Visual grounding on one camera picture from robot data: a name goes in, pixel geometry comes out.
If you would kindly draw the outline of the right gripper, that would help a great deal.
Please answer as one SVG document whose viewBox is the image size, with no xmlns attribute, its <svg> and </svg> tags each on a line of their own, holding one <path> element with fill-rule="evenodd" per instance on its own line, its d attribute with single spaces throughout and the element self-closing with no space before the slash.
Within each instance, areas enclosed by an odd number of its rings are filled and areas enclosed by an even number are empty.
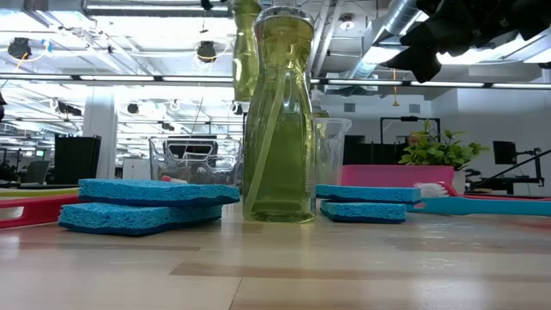
<svg viewBox="0 0 551 310">
<path fill-rule="evenodd" d="M 429 18 L 402 36 L 408 48 L 384 66 L 410 71 L 419 83 L 430 81 L 441 69 L 436 54 L 464 54 L 504 34 L 506 16 L 519 0 L 417 0 Z"/>
</svg>

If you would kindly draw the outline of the white building column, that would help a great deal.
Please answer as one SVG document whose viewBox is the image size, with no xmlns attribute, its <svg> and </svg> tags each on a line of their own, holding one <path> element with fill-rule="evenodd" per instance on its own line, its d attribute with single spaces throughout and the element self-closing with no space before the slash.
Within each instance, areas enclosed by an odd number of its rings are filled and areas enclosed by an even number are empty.
<svg viewBox="0 0 551 310">
<path fill-rule="evenodd" d="M 97 178 L 115 177 L 118 106 L 114 89 L 104 86 L 87 88 L 83 136 L 99 136 L 101 145 L 96 169 Z"/>
</svg>

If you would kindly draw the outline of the black ceiling fixture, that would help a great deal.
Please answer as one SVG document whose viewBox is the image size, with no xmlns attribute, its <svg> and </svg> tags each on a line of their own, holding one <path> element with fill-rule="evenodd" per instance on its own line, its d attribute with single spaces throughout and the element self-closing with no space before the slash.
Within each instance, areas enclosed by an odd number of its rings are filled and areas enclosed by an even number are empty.
<svg viewBox="0 0 551 310">
<path fill-rule="evenodd" d="M 214 42 L 211 40 L 201 41 L 196 55 L 202 63 L 213 63 L 217 58 Z"/>
<path fill-rule="evenodd" d="M 8 54 L 16 59 L 28 59 L 31 55 L 29 38 L 15 37 L 8 46 Z"/>
</svg>

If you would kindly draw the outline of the black partition panel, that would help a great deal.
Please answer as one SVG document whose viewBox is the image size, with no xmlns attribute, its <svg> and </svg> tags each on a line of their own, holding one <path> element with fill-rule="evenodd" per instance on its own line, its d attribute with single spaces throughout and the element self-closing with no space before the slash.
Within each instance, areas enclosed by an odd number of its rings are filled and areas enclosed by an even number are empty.
<svg viewBox="0 0 551 310">
<path fill-rule="evenodd" d="M 56 136 L 54 141 L 54 184 L 78 184 L 81 179 L 96 177 L 100 136 Z"/>
</svg>

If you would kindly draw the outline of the black monitor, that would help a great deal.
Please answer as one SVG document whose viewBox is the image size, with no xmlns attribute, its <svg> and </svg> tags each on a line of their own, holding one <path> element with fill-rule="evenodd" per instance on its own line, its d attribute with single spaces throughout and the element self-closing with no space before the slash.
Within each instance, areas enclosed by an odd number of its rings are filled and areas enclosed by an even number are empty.
<svg viewBox="0 0 551 310">
<path fill-rule="evenodd" d="M 510 141 L 493 141 L 492 149 L 495 164 L 516 164 L 516 144 Z"/>
</svg>

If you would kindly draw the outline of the tall clear plastic bin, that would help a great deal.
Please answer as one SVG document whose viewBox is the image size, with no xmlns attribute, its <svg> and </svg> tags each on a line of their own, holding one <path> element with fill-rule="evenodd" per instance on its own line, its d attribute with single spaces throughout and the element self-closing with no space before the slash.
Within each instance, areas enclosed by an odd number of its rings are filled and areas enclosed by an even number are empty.
<svg viewBox="0 0 551 310">
<path fill-rule="evenodd" d="M 339 185 L 344 161 L 345 134 L 352 121 L 344 118 L 316 118 L 316 184 Z"/>
</svg>

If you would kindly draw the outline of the white cabinet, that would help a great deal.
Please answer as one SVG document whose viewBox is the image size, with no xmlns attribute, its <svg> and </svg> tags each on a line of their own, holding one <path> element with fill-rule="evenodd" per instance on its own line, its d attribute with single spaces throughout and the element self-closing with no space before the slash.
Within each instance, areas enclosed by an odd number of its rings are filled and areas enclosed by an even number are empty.
<svg viewBox="0 0 551 310">
<path fill-rule="evenodd" d="M 125 158 L 122 165 L 122 178 L 131 180 L 150 180 L 150 160 Z"/>
</svg>

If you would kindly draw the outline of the silver smooth ceiling duct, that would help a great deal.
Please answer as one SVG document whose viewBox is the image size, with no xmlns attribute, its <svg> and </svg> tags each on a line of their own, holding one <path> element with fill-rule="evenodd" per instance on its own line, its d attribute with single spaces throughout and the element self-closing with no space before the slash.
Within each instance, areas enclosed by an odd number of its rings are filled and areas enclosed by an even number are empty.
<svg viewBox="0 0 551 310">
<path fill-rule="evenodd" d="M 422 14 L 417 0 L 392 0 L 384 16 L 368 23 L 362 37 L 363 56 L 347 78 L 366 79 L 378 65 L 404 51 L 398 40 Z"/>
</svg>

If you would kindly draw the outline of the black desk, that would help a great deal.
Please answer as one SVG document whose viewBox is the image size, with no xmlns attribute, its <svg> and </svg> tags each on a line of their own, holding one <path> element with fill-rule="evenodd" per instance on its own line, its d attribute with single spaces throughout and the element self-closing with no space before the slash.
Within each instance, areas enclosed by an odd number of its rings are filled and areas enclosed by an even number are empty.
<svg viewBox="0 0 551 310">
<path fill-rule="evenodd" d="M 545 179 L 536 177 L 483 178 L 481 181 L 471 183 L 467 189 L 467 192 L 480 191 L 482 189 L 491 189 L 505 191 L 508 195 L 513 195 L 514 185 L 517 183 L 537 184 L 538 186 L 543 187 L 545 184 Z"/>
</svg>

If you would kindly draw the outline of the red dish brush white bristles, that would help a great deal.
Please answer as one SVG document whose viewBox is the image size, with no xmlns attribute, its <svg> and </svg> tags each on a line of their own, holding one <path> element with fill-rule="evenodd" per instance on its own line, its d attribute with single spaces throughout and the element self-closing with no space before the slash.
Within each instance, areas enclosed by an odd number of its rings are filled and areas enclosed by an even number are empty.
<svg viewBox="0 0 551 310">
<path fill-rule="evenodd" d="M 420 189 L 423 198 L 437 197 L 462 197 L 468 199 L 489 199 L 489 200 L 519 200 L 551 202 L 551 197 L 520 196 L 520 195 L 490 195 L 490 194 L 460 194 L 453 187 L 446 183 L 415 183 L 415 188 Z"/>
<path fill-rule="evenodd" d="M 52 195 L 0 200 L 0 228 L 30 226 L 56 221 L 63 205 L 81 202 L 77 195 Z"/>
</svg>

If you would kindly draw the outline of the black aluminium table frame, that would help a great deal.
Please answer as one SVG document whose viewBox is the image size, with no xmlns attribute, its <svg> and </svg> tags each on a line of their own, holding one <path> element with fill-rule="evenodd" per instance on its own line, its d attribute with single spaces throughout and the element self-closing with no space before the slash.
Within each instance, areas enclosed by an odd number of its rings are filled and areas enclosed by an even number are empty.
<svg viewBox="0 0 551 310">
<path fill-rule="evenodd" d="M 21 183 L 17 185 L 18 189 L 31 190 L 46 190 L 46 189 L 74 189 L 78 188 L 77 184 L 38 184 L 38 183 Z"/>
</svg>

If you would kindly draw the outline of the pink plastic bin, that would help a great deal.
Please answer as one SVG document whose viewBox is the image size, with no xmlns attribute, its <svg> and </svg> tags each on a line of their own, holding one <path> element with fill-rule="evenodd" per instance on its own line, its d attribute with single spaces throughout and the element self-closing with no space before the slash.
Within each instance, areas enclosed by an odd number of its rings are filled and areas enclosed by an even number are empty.
<svg viewBox="0 0 551 310">
<path fill-rule="evenodd" d="M 342 169 L 343 186 L 410 188 L 415 183 L 451 185 L 451 166 L 401 164 L 348 164 Z"/>
</svg>

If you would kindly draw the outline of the blue dish brush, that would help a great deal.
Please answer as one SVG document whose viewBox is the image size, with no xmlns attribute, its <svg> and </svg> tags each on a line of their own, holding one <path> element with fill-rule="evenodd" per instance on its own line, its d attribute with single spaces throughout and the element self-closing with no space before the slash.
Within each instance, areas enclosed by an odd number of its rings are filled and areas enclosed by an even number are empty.
<svg viewBox="0 0 551 310">
<path fill-rule="evenodd" d="M 545 199 L 474 199 L 459 196 L 427 197 L 415 206 L 408 206 L 406 210 L 421 214 L 500 214 L 551 217 L 551 201 Z"/>
</svg>

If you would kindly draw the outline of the yellow-green dish brush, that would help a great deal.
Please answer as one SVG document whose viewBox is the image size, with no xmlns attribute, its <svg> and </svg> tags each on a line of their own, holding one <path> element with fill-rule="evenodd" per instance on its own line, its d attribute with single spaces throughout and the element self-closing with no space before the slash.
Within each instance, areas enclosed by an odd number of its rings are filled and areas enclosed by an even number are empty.
<svg viewBox="0 0 551 310">
<path fill-rule="evenodd" d="M 78 188 L 69 189 L 0 189 L 0 200 L 43 197 L 52 195 L 73 195 Z"/>
</svg>

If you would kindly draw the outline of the blue cellulose sponge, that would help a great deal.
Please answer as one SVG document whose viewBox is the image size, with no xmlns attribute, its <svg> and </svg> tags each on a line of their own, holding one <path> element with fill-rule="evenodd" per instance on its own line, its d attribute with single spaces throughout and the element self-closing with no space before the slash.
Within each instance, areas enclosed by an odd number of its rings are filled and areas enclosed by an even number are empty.
<svg viewBox="0 0 551 310">
<path fill-rule="evenodd" d="M 416 204 L 421 202 L 418 188 L 357 187 L 320 184 L 315 188 L 317 198 L 338 202 L 387 202 Z"/>
<path fill-rule="evenodd" d="M 337 222 L 397 224 L 406 221 L 405 204 L 323 201 L 320 212 Z"/>
<path fill-rule="evenodd" d="M 78 198 L 135 207 L 218 206 L 239 202 L 239 189 L 221 184 L 155 180 L 82 179 Z"/>
<path fill-rule="evenodd" d="M 89 202 L 63 205 L 59 226 L 78 233 L 146 236 L 222 217 L 222 206 L 132 207 Z"/>
</svg>

